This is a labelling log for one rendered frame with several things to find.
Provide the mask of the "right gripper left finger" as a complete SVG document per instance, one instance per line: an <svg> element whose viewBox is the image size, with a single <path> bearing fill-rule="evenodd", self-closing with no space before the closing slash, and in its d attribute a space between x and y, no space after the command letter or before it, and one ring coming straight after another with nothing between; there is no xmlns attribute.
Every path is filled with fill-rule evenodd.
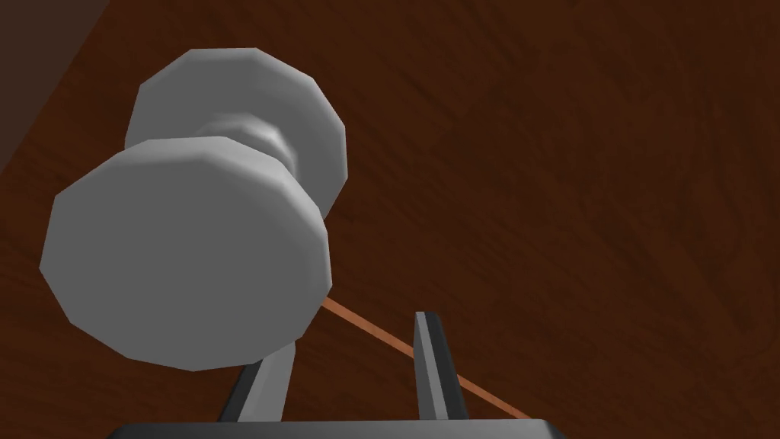
<svg viewBox="0 0 780 439"><path fill-rule="evenodd" d="M280 421L296 355L296 345L242 368L219 416L220 421Z"/></svg>

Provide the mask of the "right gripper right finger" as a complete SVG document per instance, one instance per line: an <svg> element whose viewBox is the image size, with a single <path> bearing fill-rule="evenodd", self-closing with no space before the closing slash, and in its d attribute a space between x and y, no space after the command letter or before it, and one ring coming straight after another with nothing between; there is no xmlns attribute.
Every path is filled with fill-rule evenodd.
<svg viewBox="0 0 780 439"><path fill-rule="evenodd" d="M421 420L469 417L440 316L414 315L414 372Z"/></svg>

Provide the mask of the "grey round door knob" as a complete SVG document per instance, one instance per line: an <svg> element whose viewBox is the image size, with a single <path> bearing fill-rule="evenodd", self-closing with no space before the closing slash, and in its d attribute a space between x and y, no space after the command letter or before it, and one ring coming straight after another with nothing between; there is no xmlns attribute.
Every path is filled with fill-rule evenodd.
<svg viewBox="0 0 780 439"><path fill-rule="evenodd" d="M324 218L345 126L315 80L256 48L190 50L139 87L122 151L54 199L40 273L124 357L252 364L331 289Z"/></svg>

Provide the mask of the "dark brown wooden door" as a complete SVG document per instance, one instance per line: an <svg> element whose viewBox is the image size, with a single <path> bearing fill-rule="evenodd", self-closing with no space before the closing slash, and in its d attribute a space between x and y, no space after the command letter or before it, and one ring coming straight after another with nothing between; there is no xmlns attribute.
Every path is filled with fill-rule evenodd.
<svg viewBox="0 0 780 439"><path fill-rule="evenodd" d="M38 271L139 84L258 46L347 132L330 299L567 439L780 439L780 0L110 0L0 175L0 439L214 421L238 369L131 361Z"/></svg>

